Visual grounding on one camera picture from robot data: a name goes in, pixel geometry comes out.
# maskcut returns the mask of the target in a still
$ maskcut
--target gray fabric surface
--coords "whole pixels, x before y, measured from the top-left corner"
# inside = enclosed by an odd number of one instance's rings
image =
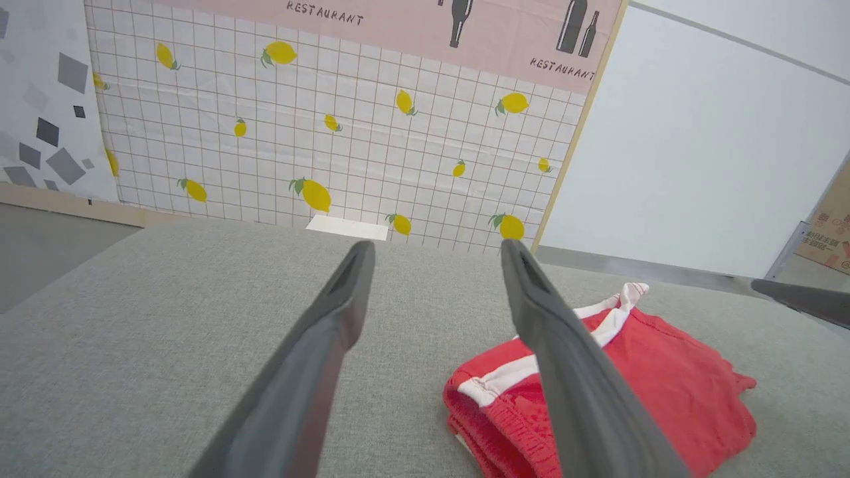
[[[0,475],[184,473],[353,240],[193,220],[142,230],[0,317]],[[573,305],[624,281],[544,267]],[[638,305],[758,379],[758,437],[717,476],[850,467],[847,342],[764,300],[663,283]],[[514,334],[495,258],[377,244],[321,475],[479,475],[443,385]]]

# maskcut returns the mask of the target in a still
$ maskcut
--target wooden baseboard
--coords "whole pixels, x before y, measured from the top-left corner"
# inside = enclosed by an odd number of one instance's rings
[[[127,204],[88,200],[66,192],[0,183],[0,203],[68,214],[118,224],[148,227],[174,220],[191,219],[170,213],[160,213]]]

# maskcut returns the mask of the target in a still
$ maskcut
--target wine bottle graphic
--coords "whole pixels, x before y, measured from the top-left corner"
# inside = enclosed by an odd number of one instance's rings
[[[575,43],[579,39],[581,23],[587,13],[587,0],[569,0],[567,15],[564,17],[564,26],[561,27],[561,36],[558,37],[558,51],[573,53]]]
[[[473,0],[451,0],[451,18],[454,20],[454,25],[451,27],[450,47],[457,48],[461,41],[463,24],[466,23],[469,13],[472,11]]]
[[[596,22],[599,20],[599,12],[593,12],[593,20],[585,30],[585,37],[581,40],[581,48],[579,48],[579,56],[587,58],[590,54],[590,48],[593,46],[593,38],[596,36]]]

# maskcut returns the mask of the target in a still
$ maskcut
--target grid pattern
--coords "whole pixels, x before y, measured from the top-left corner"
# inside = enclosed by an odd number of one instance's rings
[[[409,218],[410,235],[392,241],[495,255],[502,237],[488,221],[508,213],[530,246],[584,105],[514,78],[155,3],[87,0],[86,15],[93,69],[111,85],[98,102],[122,200],[169,213],[304,227],[316,211],[289,181],[305,177],[330,192],[331,216]],[[297,58],[263,68],[276,40]],[[157,43],[179,70],[156,62]],[[413,117],[395,106],[402,89]],[[528,109],[497,115],[513,92]],[[207,202],[189,199],[182,178],[201,183]]]

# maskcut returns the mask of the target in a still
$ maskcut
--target lemon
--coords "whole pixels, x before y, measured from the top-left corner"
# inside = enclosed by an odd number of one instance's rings
[[[460,160],[460,161],[457,162],[457,166],[455,166],[455,169],[451,172],[451,175],[456,177],[456,178],[460,178],[461,176],[463,176],[463,173],[466,170],[467,170],[467,164],[465,162],[463,162],[463,160]]]
[[[248,126],[245,124],[245,120],[242,118],[236,118],[236,126],[233,127],[233,134],[236,136],[242,137],[245,136],[245,133],[248,131]]]
[[[112,169],[112,175],[117,178],[118,177],[118,158],[115,157],[114,152],[106,150],[106,159],[109,160],[109,167]]]
[[[162,43],[156,44],[156,58],[169,70],[179,70],[180,64],[174,59],[171,50]]]
[[[286,65],[292,63],[297,57],[298,54],[292,49],[292,45],[279,40],[269,43],[266,48],[263,48],[260,63],[263,64],[263,68],[268,68],[266,64],[274,65],[277,63],[278,65]]]
[[[387,220],[395,226],[395,230],[400,234],[409,236],[411,234],[411,220],[401,214],[387,214]]]
[[[97,73],[92,71],[92,77],[94,78],[94,87],[97,89],[102,89],[106,91],[109,89],[109,84],[104,82],[104,79],[100,77]]]
[[[312,179],[293,179],[289,181],[289,189],[295,186],[295,194],[301,196],[301,191],[304,191],[304,201],[317,211],[331,212],[331,193],[325,189],[325,186],[313,181]]]
[[[487,222],[493,223],[493,229],[498,227],[499,232],[501,232],[501,236],[505,239],[516,239],[518,241],[525,235],[525,226],[523,226],[523,221],[510,214],[501,213],[494,215]]]
[[[416,107],[413,105],[411,96],[405,90],[399,91],[399,95],[395,97],[395,104],[399,106],[402,113],[405,113],[409,117],[415,116],[418,113]]]
[[[207,191],[204,186],[199,185],[191,179],[179,179],[177,185],[189,193],[189,196],[198,202],[207,202]]]
[[[537,163],[537,167],[544,173],[552,171],[552,167],[549,166],[549,160],[545,157],[540,158],[540,162]]]
[[[525,95],[514,92],[499,100],[499,104],[496,105],[496,115],[505,114],[505,110],[508,113],[521,113],[528,107],[529,101],[525,98]]]
[[[342,131],[343,127],[337,122],[335,117],[325,115],[325,126],[331,131]]]

